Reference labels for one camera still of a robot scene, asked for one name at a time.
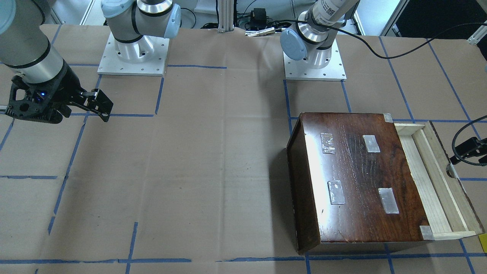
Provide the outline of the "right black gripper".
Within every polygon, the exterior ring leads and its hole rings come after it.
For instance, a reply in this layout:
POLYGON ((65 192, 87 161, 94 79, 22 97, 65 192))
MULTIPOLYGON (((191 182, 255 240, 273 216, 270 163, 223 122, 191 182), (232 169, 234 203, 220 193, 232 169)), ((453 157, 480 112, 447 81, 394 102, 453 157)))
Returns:
POLYGON ((25 78, 14 76, 5 114, 20 120, 58 124, 63 117, 70 117, 70 106, 93 112, 107 123, 113 102, 101 89, 82 89, 78 76, 64 61, 61 71, 43 83, 28 83, 25 78))

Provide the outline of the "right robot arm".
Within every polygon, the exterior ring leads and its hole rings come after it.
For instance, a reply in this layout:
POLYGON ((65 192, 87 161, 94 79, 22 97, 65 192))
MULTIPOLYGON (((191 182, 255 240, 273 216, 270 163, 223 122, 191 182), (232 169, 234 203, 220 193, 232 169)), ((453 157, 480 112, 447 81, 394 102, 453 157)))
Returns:
MULTIPOLYGON (((148 37, 175 38, 181 24, 181 8, 171 0, 103 0, 101 9, 123 61, 149 57, 154 47, 148 37)), ((46 0, 1 1, 1 62, 15 73, 5 114, 58 124, 75 106, 107 122, 112 101, 101 89, 83 89, 41 31, 49 14, 46 0)))

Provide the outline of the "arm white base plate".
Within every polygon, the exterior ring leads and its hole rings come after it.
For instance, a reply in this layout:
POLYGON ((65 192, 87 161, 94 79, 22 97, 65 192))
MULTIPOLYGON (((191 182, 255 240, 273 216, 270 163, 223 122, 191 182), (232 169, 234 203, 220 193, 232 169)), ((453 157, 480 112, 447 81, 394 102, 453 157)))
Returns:
POLYGON ((324 80, 345 81, 346 71, 343 66, 339 47, 334 40, 327 54, 315 50, 306 60, 293 60, 283 53, 285 78, 287 80, 324 80))
POLYGON ((98 73, 112 76, 163 76, 168 38, 143 36, 133 43, 122 43, 110 34, 100 60, 98 73))

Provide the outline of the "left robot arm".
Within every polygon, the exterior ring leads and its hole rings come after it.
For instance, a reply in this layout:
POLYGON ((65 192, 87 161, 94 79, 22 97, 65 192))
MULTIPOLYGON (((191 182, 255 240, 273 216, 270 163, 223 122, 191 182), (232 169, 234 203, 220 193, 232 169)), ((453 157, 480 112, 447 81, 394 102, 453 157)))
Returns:
MULTIPOLYGON (((282 31, 280 45, 285 55, 295 61, 318 57, 321 62, 319 68, 327 66, 337 33, 350 35, 350 32, 341 29, 340 24, 346 18, 346 13, 357 4, 357 0, 315 1, 282 31)), ((486 139, 471 137, 461 144, 456 143, 463 130, 485 119, 486 116, 482 116, 471 120, 455 133, 452 139, 453 156, 450 158, 453 165, 464 162, 473 166, 486 166, 486 139)))

